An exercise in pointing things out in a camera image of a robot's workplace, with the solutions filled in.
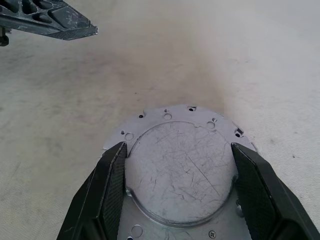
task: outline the scratch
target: scratch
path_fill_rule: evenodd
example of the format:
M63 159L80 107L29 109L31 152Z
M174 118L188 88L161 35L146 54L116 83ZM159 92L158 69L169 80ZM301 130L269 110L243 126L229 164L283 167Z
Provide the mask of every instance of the scratch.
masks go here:
M179 195L179 196L181 196L181 197L182 197L182 199L183 199L183 200L185 200L185 196L184 196L183 194L176 193L176 192L174 192L174 191L170 191L170 190L169 190L169 192L171 192L171 193L173 193L173 194L176 194L176 195Z
M200 202L202 203L202 200L207 196L207 194L204 194L204 196L200 199Z
M206 205L209 204L209 203L212 203L212 202L221 202L221 201L218 200L218 199L213 199L213 200L211 200L211 201L208 201L208 202L206 203Z
M194 239L187 231L185 231L185 233L190 237L190 239Z
M224 146L223 146L223 153L222 153L221 160L223 160L223 159L224 159L225 151L226 151L226 145L227 145L227 144L228 144L228 143L226 142L226 143L224 144Z
M185 194L187 194L190 198L193 198L194 200L197 200L196 197L194 197L192 194L188 193L187 191L183 190L181 187L178 187L179 190L181 190L182 192L184 192Z
M195 173L193 172L193 173L192 173L192 180L191 180L191 183L190 183L190 187L191 187L191 185L194 183L194 177L195 177Z
M137 189L140 188L140 185L141 185L143 179L144 179L144 178L141 178L140 183L139 183Z
M204 136L202 136L202 137L200 137L200 138L195 137L194 140L200 140L200 142L201 142L202 139L204 139L204 138L206 138L206 137L208 137L208 136L209 136L209 133L207 132L206 135L204 135Z
M165 238L164 240L169 240L170 237L169 237L169 233L168 233L168 230L165 230Z
M206 181L207 181L206 179L200 179L200 180L198 180L197 182L195 182L195 185L199 186L200 183L206 182Z
M208 183L211 185L211 187L215 190L215 192L220 196L220 194L218 193L218 191L215 189L215 187L211 184L211 182L209 181L209 179L204 175L204 173L198 168L198 166L194 163L194 161L192 161L192 159L188 156L187 153L185 153L186 156L188 157L188 159L193 163L193 165L200 171L200 173L204 176L204 178L208 181Z
M183 171L186 173L186 174L189 174L189 175L191 175L190 173L188 173L190 170L191 170L191 168L189 169L189 170L185 170L185 168L184 168L184 166L182 165L182 163L181 162L179 162L180 163L180 165L181 165L181 167L182 167L182 169L183 169Z
M158 141L156 141L155 144L157 144L158 142L160 142L162 139L164 139L165 137L169 136L170 134L172 134L174 131L169 132L168 134L164 135L163 137L161 137Z

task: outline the mounting hole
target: mounting hole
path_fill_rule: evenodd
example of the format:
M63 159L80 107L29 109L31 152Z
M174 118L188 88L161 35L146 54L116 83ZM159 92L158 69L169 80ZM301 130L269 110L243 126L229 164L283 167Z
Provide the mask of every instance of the mounting hole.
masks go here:
M238 138L242 137L242 135L244 134L245 132L241 129L241 128L237 128L235 131L234 131L234 135Z
M164 118L165 120L170 120L170 119L172 119L172 115L171 115L170 113L166 113L166 114L163 116L163 118Z
M187 108L190 112L194 112L197 109L196 106L187 106Z
M216 125L212 121L208 121L206 126L208 129L214 129Z
M134 225L131 229L131 236L134 238L141 237L142 233L143 233L143 229L140 225Z
M134 138L134 135L131 132L128 132L125 136L124 136L125 140L130 141Z

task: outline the textured grip pad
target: textured grip pad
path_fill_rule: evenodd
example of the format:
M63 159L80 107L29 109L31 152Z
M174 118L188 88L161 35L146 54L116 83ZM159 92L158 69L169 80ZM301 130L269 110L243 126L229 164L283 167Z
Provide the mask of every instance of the textured grip pad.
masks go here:
M105 151L73 197L57 240L117 240L126 156L125 142Z
M231 143L235 187L252 240L320 240L304 207L257 152Z

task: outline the metal plate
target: metal plate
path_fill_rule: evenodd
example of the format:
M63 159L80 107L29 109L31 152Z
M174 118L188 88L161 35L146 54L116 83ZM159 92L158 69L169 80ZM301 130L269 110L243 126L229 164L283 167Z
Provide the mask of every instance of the metal plate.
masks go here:
M255 150L243 133L222 115L188 105L146 110L122 124L104 145L126 141L128 148L118 239L203 240L211 230L216 239L250 239L232 193L230 143Z

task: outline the aluminum plate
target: aluminum plate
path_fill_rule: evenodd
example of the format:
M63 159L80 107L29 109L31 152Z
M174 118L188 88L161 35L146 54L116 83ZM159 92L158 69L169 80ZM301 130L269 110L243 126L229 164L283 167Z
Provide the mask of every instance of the aluminum plate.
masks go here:
M255 150L232 121L209 109L176 105L145 110L104 145L126 141L128 196L118 239L244 239L233 190L230 143Z

